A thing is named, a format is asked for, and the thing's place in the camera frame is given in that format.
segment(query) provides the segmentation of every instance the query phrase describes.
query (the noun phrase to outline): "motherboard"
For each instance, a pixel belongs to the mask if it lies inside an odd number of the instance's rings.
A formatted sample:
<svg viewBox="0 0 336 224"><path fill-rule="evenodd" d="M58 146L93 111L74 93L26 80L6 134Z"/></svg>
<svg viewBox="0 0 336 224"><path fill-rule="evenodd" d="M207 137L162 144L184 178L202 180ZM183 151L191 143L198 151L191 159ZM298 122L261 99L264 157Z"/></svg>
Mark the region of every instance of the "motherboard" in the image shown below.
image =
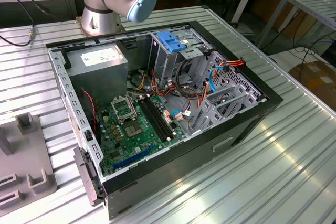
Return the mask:
<svg viewBox="0 0 336 224"><path fill-rule="evenodd" d="M97 117L104 176L185 138L156 94L144 99L115 99L111 107L98 111Z"/></svg>

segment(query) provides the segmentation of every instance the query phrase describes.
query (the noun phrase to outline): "aluminum table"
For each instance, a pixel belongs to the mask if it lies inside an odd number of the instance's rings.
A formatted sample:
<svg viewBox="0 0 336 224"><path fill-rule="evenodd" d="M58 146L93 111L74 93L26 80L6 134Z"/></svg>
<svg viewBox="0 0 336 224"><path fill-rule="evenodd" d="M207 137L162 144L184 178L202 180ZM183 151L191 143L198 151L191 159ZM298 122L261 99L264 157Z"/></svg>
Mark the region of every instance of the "aluminum table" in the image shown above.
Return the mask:
<svg viewBox="0 0 336 224"><path fill-rule="evenodd" d="M322 30L324 25L329 26L333 30L336 30L336 0L281 0L271 19L261 33L258 47L262 46L269 31L272 29L274 23L287 3L293 4L294 8L292 9L291 14L288 15L287 19L281 25L279 30L282 30L287 26L287 24L293 18L294 14L299 9L322 23L314 37L310 39L311 41L313 41L313 39L318 36L318 33Z"/></svg>
<svg viewBox="0 0 336 224"><path fill-rule="evenodd" d="M154 12L126 30L199 21L284 99L240 144L133 206L113 223L332 223L336 218L335 112L248 40L200 6ZM14 42L29 27L2 29ZM73 159L77 146L44 44L82 38L76 21L37 26L34 43L0 41L0 120L30 111L43 126L58 189L0 218L1 224L109 223L91 207Z"/></svg>

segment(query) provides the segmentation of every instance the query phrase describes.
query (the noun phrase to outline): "gray plastic holder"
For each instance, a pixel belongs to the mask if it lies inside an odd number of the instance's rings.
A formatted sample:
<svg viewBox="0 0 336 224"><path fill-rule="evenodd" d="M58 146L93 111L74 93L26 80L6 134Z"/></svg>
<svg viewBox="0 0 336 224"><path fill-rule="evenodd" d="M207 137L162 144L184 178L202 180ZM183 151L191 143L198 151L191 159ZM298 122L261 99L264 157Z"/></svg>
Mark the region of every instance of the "gray plastic holder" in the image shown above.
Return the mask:
<svg viewBox="0 0 336 224"><path fill-rule="evenodd" d="M57 188L38 116L0 125L0 164L0 217Z"/></svg>

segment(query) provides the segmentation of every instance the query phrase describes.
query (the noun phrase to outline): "ram slot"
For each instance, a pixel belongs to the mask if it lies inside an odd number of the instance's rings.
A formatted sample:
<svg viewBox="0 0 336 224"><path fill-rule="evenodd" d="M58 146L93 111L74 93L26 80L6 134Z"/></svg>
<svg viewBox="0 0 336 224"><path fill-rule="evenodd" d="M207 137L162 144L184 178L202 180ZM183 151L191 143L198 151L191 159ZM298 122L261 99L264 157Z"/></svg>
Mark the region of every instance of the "ram slot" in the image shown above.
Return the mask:
<svg viewBox="0 0 336 224"><path fill-rule="evenodd" d="M171 129L168 127L168 125L166 124L166 122L163 120L163 118L161 117L160 113L157 111L156 107L151 102L151 100L146 100L145 103L146 103L147 107L149 108L149 110L157 118L157 120L158 120L157 122L159 123L160 127L162 127L162 130L165 132L165 134L167 135L167 137L173 138L174 135L173 135Z"/></svg>
<svg viewBox="0 0 336 224"><path fill-rule="evenodd" d="M173 136L169 127L165 124L161 115L150 100L140 101L139 106L162 142L167 141L168 137Z"/></svg>

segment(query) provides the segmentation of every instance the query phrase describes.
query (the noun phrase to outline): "cardboard box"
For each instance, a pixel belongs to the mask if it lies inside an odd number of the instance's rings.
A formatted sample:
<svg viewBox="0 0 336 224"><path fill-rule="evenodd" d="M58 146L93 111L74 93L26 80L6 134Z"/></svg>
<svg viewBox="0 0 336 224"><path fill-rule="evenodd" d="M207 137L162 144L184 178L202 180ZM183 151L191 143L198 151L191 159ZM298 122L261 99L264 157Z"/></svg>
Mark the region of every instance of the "cardboard box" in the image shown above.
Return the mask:
<svg viewBox="0 0 336 224"><path fill-rule="evenodd" d="M298 79L301 64L289 71ZM336 111L336 73L322 61L303 64L300 82L326 105Z"/></svg>

